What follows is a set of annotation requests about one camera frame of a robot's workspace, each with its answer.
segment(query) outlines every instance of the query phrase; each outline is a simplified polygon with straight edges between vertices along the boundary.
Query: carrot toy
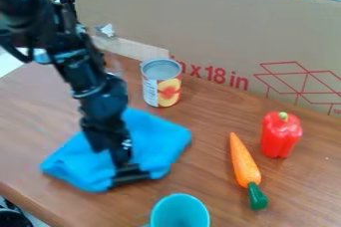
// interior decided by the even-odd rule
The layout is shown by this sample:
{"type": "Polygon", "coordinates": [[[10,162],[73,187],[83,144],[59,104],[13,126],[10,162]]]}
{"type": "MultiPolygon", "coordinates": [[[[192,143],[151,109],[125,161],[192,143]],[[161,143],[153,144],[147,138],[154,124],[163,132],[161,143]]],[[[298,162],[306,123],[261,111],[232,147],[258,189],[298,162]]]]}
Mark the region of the carrot toy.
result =
{"type": "Polygon", "coordinates": [[[235,177],[242,187],[247,188],[251,209],[261,210],[267,206],[267,198],[258,187],[261,181],[260,171],[234,132],[230,134],[229,139],[235,177]]]}

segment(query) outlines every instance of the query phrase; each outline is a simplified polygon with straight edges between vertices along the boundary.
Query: teal cup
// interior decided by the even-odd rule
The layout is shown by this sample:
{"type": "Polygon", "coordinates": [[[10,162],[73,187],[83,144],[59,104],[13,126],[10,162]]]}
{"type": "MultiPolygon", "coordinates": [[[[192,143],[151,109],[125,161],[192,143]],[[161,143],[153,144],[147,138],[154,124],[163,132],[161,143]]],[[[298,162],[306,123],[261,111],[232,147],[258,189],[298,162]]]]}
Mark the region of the teal cup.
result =
{"type": "Polygon", "coordinates": [[[153,208],[149,227],[209,227],[207,208],[197,198],[175,193],[153,208]]]}

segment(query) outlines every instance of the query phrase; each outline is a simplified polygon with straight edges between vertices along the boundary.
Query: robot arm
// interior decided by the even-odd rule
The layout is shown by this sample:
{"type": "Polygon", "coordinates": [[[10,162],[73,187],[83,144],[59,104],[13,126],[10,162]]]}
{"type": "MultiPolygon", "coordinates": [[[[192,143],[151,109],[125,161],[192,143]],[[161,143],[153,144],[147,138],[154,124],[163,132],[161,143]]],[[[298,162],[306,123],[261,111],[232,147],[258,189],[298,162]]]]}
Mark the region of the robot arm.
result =
{"type": "Polygon", "coordinates": [[[117,168],[116,184],[149,178],[135,164],[130,134],[122,121],[128,104],[126,83],[105,71],[105,61],[66,6],[52,0],[0,0],[0,45],[24,63],[53,65],[80,102],[80,121],[94,152],[108,149],[117,168]],[[25,56],[11,43],[20,36],[28,46],[25,56]],[[35,57],[36,46],[46,56],[35,57]]]}

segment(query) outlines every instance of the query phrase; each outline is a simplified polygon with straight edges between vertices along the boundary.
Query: tin can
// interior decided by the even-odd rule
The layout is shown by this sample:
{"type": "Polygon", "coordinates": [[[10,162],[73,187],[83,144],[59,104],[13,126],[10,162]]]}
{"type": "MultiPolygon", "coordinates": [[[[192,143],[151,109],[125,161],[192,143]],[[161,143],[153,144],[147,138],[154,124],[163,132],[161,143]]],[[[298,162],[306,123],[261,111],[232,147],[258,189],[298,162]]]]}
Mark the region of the tin can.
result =
{"type": "Polygon", "coordinates": [[[144,100],[156,108],[171,107],[180,100],[181,65],[172,59],[141,63],[144,100]]]}

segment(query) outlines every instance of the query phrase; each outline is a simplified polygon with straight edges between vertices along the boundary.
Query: blue towel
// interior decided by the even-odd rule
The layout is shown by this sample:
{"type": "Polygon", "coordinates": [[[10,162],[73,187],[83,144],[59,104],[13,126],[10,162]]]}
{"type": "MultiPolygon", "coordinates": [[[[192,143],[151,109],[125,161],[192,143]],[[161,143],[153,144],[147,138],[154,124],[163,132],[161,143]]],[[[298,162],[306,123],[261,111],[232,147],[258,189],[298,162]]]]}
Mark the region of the blue towel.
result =
{"type": "MultiPolygon", "coordinates": [[[[165,176],[190,143],[186,128],[150,115],[127,109],[123,120],[133,140],[133,163],[149,171],[151,179],[165,176]]],[[[88,192],[103,192],[115,185],[115,166],[107,150],[94,153],[80,131],[41,163],[43,172],[88,192]]]]}

